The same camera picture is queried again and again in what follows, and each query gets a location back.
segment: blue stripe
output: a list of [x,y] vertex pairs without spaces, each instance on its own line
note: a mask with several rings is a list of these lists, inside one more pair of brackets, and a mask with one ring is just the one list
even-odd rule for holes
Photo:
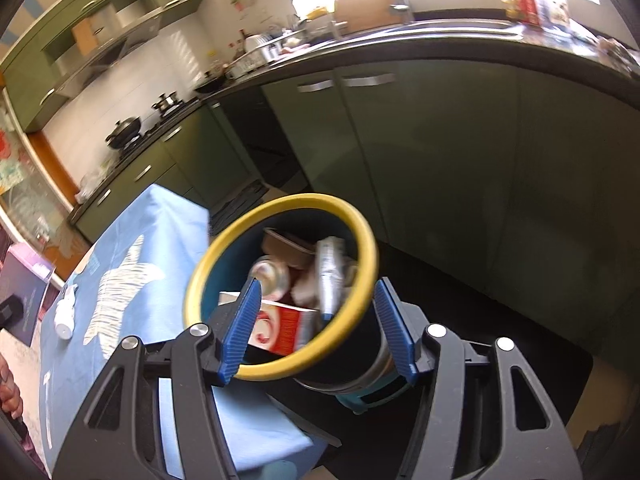
[[2,38],[0,38],[0,43],[4,43],[9,46],[14,44],[16,41],[18,41],[18,36],[12,33],[9,29],[7,29],[2,35]]
[[39,17],[44,12],[38,0],[25,0],[22,6],[27,9],[27,12],[34,18]]

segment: blue tablecloth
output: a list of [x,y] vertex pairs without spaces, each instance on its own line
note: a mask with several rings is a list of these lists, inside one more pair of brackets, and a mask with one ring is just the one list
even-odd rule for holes
[[[76,290],[75,330],[62,341],[54,330],[56,303],[42,322],[40,420],[50,470],[89,388],[120,340],[145,343],[176,337],[182,300],[208,246],[206,209],[150,186],[104,232]],[[254,384],[214,389],[225,437],[238,470],[277,461],[312,443]],[[161,385],[161,426],[167,470],[182,477],[170,381]]]

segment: blue gripper pad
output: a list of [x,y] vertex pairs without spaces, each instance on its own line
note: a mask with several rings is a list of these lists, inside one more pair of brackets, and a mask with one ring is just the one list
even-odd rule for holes
[[223,384],[228,384],[231,377],[238,373],[261,303],[262,289],[260,282],[255,279],[245,286],[235,302],[229,303],[235,307],[236,314],[222,338],[218,377]]
[[386,342],[391,350],[398,373],[409,384],[415,384],[418,369],[415,365],[415,346],[407,326],[399,311],[400,300],[391,283],[383,278],[376,282],[373,306],[385,332]]

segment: purple box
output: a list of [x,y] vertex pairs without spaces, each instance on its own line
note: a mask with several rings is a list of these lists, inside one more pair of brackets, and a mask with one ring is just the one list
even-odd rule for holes
[[22,300],[22,319],[5,327],[15,338],[30,346],[38,311],[53,275],[54,267],[28,243],[9,247],[0,270],[0,302],[15,294]]

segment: dish rack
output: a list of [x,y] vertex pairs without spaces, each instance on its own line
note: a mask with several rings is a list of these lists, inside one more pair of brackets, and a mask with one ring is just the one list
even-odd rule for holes
[[243,56],[240,56],[238,59],[231,62],[226,69],[226,77],[229,79],[238,79],[261,66],[265,66],[270,62],[276,61],[280,57],[282,41],[304,32],[304,29],[296,30],[289,34],[284,34],[279,38],[275,38],[274,40],[264,41],[255,48],[252,48]]

